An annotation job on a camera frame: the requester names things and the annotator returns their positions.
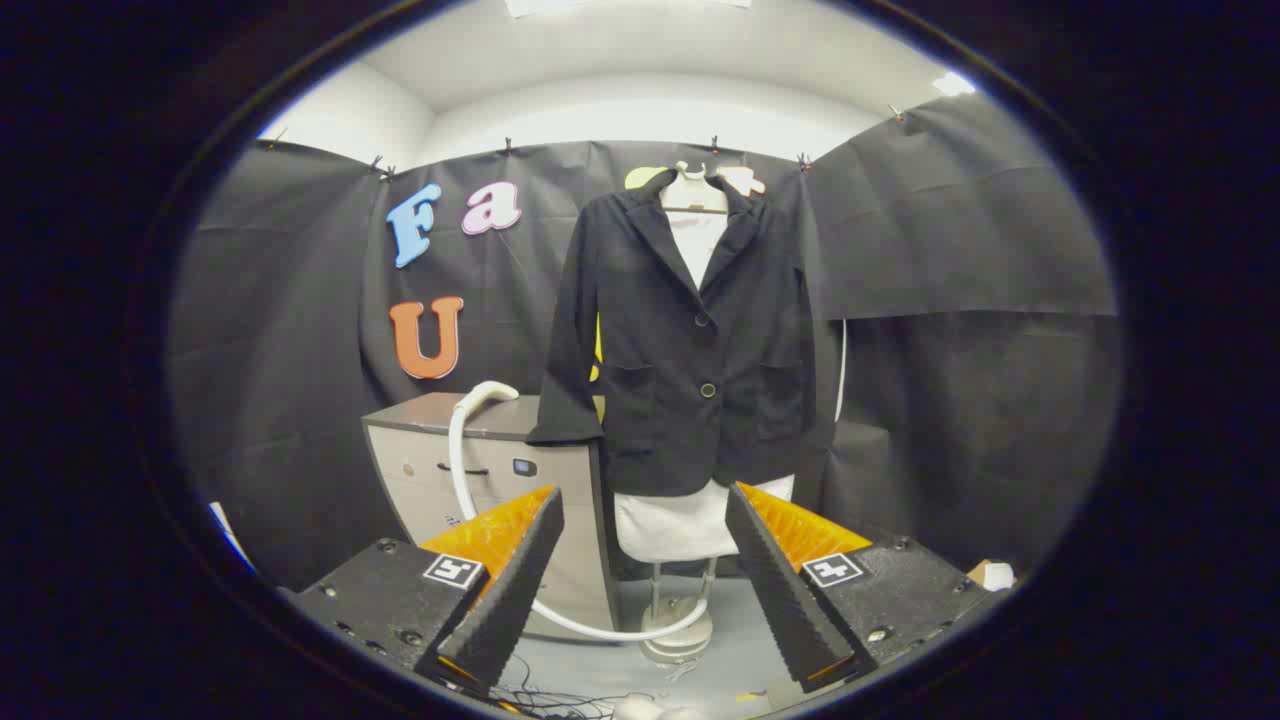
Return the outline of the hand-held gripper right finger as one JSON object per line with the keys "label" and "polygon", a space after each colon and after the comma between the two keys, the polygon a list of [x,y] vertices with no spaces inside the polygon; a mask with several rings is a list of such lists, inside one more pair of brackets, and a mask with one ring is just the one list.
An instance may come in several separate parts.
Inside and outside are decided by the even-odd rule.
{"label": "hand-held gripper right finger", "polygon": [[1004,597],[910,537],[876,542],[754,486],[731,487],[724,524],[805,692],[923,653]]}

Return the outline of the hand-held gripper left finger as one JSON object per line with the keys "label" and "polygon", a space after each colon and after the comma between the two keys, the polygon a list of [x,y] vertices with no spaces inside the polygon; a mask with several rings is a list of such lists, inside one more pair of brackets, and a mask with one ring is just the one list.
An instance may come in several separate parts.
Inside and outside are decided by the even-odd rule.
{"label": "hand-held gripper left finger", "polygon": [[375,664],[483,697],[500,679],[564,529],[544,486],[426,544],[379,539],[291,606]]}

